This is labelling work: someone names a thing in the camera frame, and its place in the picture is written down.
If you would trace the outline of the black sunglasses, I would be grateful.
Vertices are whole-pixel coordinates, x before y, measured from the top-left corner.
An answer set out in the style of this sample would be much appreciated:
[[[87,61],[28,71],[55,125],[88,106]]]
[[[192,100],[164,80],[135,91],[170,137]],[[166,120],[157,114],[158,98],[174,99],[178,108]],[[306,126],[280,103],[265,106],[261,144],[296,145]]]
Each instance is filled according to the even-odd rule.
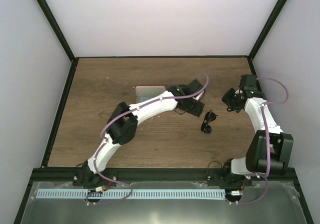
[[[215,121],[217,117],[218,115],[216,115],[212,110],[208,111],[200,127],[201,132],[205,134],[210,134],[212,132],[210,122]]]

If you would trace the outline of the pink glasses case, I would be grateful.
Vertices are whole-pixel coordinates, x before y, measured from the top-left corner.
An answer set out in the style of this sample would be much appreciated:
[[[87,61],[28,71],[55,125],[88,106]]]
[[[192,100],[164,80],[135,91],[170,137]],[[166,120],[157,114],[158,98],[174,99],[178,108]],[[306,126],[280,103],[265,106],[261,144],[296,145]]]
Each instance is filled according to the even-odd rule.
[[[166,90],[165,86],[136,86],[136,103],[152,99]]]

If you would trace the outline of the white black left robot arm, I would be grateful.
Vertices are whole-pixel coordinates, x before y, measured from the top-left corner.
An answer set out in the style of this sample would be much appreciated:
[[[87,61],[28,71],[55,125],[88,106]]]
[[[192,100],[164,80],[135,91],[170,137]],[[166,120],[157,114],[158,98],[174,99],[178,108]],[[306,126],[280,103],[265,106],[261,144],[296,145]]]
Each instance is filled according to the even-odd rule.
[[[140,103],[119,103],[101,131],[98,149],[76,169],[74,185],[98,185],[109,160],[121,146],[133,140],[137,127],[144,121],[175,109],[200,117],[204,109],[201,99],[208,83],[209,80],[202,84],[198,79],[194,79],[188,85],[170,86],[161,94]]]

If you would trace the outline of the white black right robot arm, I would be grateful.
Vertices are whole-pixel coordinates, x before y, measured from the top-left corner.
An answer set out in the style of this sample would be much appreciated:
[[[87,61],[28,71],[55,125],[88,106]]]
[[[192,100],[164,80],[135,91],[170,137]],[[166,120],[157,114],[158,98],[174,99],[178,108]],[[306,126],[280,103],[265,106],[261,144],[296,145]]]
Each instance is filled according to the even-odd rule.
[[[229,89],[222,97],[227,111],[239,113],[244,110],[253,125],[255,135],[245,157],[231,158],[224,164],[222,179],[234,185],[240,175],[244,177],[284,175],[288,169],[294,139],[276,123],[269,105],[284,104],[270,101],[259,89],[255,75],[242,75],[238,89]]]

